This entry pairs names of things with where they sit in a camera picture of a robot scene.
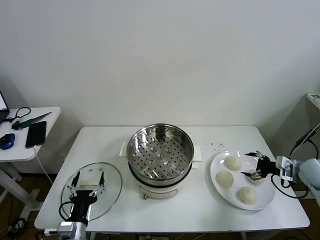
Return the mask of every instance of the robotic arm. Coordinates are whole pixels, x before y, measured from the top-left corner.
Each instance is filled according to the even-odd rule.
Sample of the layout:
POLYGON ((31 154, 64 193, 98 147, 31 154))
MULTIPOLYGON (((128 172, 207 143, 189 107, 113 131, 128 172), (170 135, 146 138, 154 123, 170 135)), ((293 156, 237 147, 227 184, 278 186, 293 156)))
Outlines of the robotic arm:
POLYGON ((263 155, 261 152, 250 152, 246 154, 251 157, 258 157, 258 163, 256 171, 253 173, 242 172, 247 177, 253 180, 259 180, 266 178, 268 174, 272 174, 271 181, 273 182, 273 176, 280 177, 280 183, 282 187, 289 188, 293 183, 303 183, 313 193, 317 203, 320 205, 320 161, 311 158, 307 161, 290 160, 285 156, 278 156, 276 162, 270 161, 269 157, 263 155))
POLYGON ((98 196, 105 191, 104 172, 102 172, 100 181, 90 180, 82 181, 77 187, 80 172, 73 178, 70 190, 70 201, 63 203, 59 207, 59 213, 64 221, 60 222, 58 228, 46 229, 46 236, 60 235, 60 240, 86 240, 86 227, 88 226, 87 214, 90 205, 98 200, 98 196), (64 204, 73 204, 72 212, 69 218, 64 218, 61 214, 61 208, 64 204))

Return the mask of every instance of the white table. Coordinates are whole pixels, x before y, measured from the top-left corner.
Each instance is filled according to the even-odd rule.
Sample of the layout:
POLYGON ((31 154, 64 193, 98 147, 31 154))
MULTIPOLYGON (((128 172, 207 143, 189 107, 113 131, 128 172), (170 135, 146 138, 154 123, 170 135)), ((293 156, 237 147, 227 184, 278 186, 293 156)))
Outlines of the white table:
MULTIPOLYGON (((8 117, 13 118, 16 115, 17 110, 18 109, 11 109, 8 117)), ((22 117, 20 122, 24 122, 28 119, 38 117, 48 112, 52 113, 41 119, 41 121, 46 121, 46 136, 48 136, 51 128, 61 113, 60 107, 31 108, 30 114, 22 117)), ((41 208, 42 202, 36 200, 40 190, 33 189, 29 194, 22 187, 20 187, 16 181, 21 181, 22 176, 15 171, 10 162, 22 162, 33 159, 36 156, 35 151, 38 152, 41 146, 37 146, 35 151, 33 148, 27 149, 25 146, 29 128, 26 127, 22 130, 15 131, 11 129, 11 126, 12 124, 10 122, 2 122, 0 124, 0 137, 5 134, 15 134, 13 147, 7 150, 0 149, 0 185, 5 188, 5 191, 0 196, 0 203, 3 201, 8 192, 12 193, 25 204, 20 217, 27 220, 31 211, 38 211, 41 208)))
POLYGON ((311 103, 313 103, 320 110, 320 98, 317 98, 317 102, 315 101, 315 97, 320 96, 320 92, 309 92, 305 96, 311 103))
MULTIPOLYGON (((139 129, 140 127, 82 128, 44 201, 35 226, 38 229, 58 226, 62 221, 58 208, 65 182, 79 168, 98 162, 116 166, 122 175, 123 187, 113 208, 102 217, 89 222, 86 229, 88 232, 247 232, 309 226, 310 221, 300 202, 278 191, 265 209, 248 211, 229 204, 213 186, 209 168, 212 157, 218 152, 231 149, 243 153, 260 150, 275 161, 256 127, 182 127, 193 144, 201 147, 202 162, 199 163, 199 169, 192 169, 183 180, 177 195, 161 200, 143 200, 128 163, 119 157, 123 141, 128 141, 139 129)), ((291 188, 286 192, 294 194, 291 188)))

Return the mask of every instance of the glass lid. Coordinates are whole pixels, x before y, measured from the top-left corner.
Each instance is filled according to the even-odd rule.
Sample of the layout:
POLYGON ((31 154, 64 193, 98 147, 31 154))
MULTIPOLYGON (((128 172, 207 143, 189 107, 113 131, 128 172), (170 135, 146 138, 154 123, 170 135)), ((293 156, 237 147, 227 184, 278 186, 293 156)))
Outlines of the glass lid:
MULTIPOLYGON (((77 170, 65 183, 62 194, 61 203, 69 202, 71 196, 70 186, 73 179, 79 174, 79 179, 75 187, 75 191, 79 188, 98 187, 101 177, 104 178, 104 190, 97 197, 97 201, 89 206, 87 220, 95 220, 106 214, 116 203, 122 189, 122 177, 119 170, 105 162, 92 163, 77 170)), ((73 203, 66 204, 62 207, 64 216, 70 217, 73 203)))

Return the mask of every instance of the floor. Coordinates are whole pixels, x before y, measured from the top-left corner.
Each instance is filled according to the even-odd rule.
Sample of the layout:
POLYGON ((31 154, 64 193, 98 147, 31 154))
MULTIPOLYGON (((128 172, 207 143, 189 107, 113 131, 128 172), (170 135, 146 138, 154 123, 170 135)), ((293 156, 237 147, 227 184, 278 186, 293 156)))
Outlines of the floor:
MULTIPOLYGON (((25 176, 22 182, 19 183, 26 191, 30 192, 31 189, 39 188, 41 189, 40 194, 38 196, 39 201, 44 201, 46 195, 50 189, 50 182, 49 180, 42 175, 39 176, 25 176)), ((14 219, 20 216, 20 213, 24 207, 22 202, 20 202, 15 197, 12 198, 12 212, 10 220, 13 221, 14 219)), ((310 219, 310 226, 308 228, 302 229, 301 231, 309 237, 311 240, 320 240, 320 207, 318 206, 317 202, 313 199, 309 200, 302 200, 302 206, 304 207, 309 219, 310 219)), ((5 228, 8 225, 8 218, 11 209, 11 194, 8 194, 4 201, 0 204, 0 240, 7 240, 8 237, 3 236, 7 235, 7 229, 5 228)), ((37 216, 37 212, 33 212, 30 216, 30 220, 27 223, 27 227, 34 227, 34 220, 37 216)), ((26 229, 19 237, 18 240, 36 240, 35 234, 39 232, 36 228, 28 228, 26 229)), ((248 238, 255 234, 254 232, 247 233, 248 238)), ((196 237, 199 237, 201 234, 184 234, 179 238, 179 240, 193 240, 196 237)), ((108 234, 97 234, 97 240, 137 240, 139 236, 145 236, 145 234, 122 234, 122 235, 108 235, 108 234)), ((164 236, 169 237, 169 240, 175 240, 180 234, 155 234, 154 236, 164 236)), ((270 238, 270 240, 285 240, 287 237, 288 240, 298 239, 298 240, 308 240, 299 230, 284 230, 274 237, 270 238)), ((44 236, 44 240, 57 240, 57 236, 44 236)), ((212 234, 205 234, 198 238, 198 240, 240 240, 241 235, 238 232, 234 233, 212 233, 212 234)))

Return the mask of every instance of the white plate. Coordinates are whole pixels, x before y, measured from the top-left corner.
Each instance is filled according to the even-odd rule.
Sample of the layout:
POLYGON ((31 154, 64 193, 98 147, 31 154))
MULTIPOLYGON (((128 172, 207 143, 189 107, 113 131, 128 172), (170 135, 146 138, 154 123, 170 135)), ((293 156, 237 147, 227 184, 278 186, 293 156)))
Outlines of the white plate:
POLYGON ((272 185, 270 180, 270 175, 268 175, 264 182, 261 185, 254 185, 247 180, 247 177, 241 172, 247 172, 250 169, 256 169, 258 163, 258 158, 252 156, 246 156, 239 151, 223 151, 217 154, 212 162, 210 167, 210 175, 212 182, 217 189, 217 191, 227 200, 229 203, 246 210, 260 210, 265 208, 271 201, 274 199, 276 189, 272 185), (232 171, 226 165, 226 159, 229 156, 237 156, 242 159, 243 167, 238 171, 232 171), (233 176, 234 182, 231 187, 225 188, 222 187, 216 179, 216 174, 222 170, 227 170, 233 176), (251 187, 253 188, 257 195, 258 200, 254 205, 247 205, 240 201, 238 198, 237 192, 242 187, 251 187))

